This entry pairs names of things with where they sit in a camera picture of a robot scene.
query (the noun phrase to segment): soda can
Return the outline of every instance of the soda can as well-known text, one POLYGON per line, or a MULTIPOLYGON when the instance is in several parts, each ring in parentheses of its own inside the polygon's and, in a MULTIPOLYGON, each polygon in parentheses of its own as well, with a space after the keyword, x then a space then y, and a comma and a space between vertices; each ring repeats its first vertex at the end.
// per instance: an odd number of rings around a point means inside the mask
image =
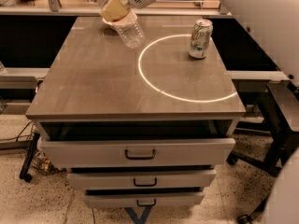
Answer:
POLYGON ((189 54, 191 56, 197 59, 206 57, 212 32, 212 21, 207 19, 199 19, 196 21, 190 40, 189 54))

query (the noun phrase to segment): black metal stand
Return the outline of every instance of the black metal stand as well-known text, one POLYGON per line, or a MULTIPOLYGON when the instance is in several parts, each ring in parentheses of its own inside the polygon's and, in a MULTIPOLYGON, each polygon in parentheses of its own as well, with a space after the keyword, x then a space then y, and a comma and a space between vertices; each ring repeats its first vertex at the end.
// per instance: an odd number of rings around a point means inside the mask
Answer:
MULTIPOLYGON (((299 102, 292 91, 284 83, 269 84, 267 95, 258 101, 264 124, 269 129, 273 142, 263 161, 248 157, 242 153, 232 151, 227 162, 235 165, 238 160, 245 161, 259 169, 266 171, 273 177, 277 177, 280 167, 283 166, 299 144, 299 102)), ((238 224, 250 224, 265 207, 266 199, 252 212, 250 216, 243 215, 238 218, 238 224)))
POLYGON ((27 151, 27 155, 24 161, 24 164, 21 168, 21 173, 20 173, 20 179, 24 179, 25 182, 30 182, 32 177, 30 174, 28 174, 29 168, 31 161, 36 153, 36 146, 37 146, 37 141, 39 139, 40 134, 35 133, 33 140, 30 142, 29 149, 27 151))

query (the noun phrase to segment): can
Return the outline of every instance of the can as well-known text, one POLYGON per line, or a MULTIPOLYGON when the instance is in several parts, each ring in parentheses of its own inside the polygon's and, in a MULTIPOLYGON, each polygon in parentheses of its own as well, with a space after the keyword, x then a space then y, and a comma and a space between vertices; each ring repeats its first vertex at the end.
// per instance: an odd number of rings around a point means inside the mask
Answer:
POLYGON ((212 21, 199 19, 195 22, 189 47, 189 54, 191 56, 197 59, 203 59, 206 57, 212 32, 212 21))

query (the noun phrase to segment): table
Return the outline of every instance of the table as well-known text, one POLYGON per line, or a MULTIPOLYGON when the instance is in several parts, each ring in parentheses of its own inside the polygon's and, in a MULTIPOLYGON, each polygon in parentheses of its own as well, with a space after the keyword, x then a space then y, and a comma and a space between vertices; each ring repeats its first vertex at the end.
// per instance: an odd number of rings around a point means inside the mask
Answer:
POLYGON ((125 47, 97 17, 78 17, 26 116, 90 207, 199 204, 245 114, 211 41, 188 54, 196 16, 138 16, 125 47))

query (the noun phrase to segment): floor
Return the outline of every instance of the floor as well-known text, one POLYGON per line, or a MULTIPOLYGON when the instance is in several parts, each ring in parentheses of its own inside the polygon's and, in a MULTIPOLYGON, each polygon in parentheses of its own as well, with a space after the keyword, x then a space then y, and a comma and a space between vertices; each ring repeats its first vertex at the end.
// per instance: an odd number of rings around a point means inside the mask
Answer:
MULTIPOLYGON (((26 107, 8 105, 0 114, 0 142, 16 137, 30 121, 24 116, 26 107)), ((29 127, 23 134, 30 132, 29 127)), ((249 154, 259 153, 260 157, 264 147, 272 141, 268 133, 239 131, 235 132, 234 138, 237 142, 235 148, 249 154)), ((0 152, 0 224, 134 223, 123 208, 87 208, 82 201, 82 192, 69 185, 66 172, 42 175, 30 169, 32 181, 20 180, 25 154, 22 149, 0 152)), ((235 166, 224 163, 216 169, 218 174, 211 186, 204 190, 206 196, 200 205, 153 207, 146 223, 236 223, 236 218, 250 214, 273 186, 274 178, 243 161, 238 161, 235 166)), ((134 209, 139 216, 143 210, 134 209)), ((254 223, 261 223, 260 218, 254 223)))

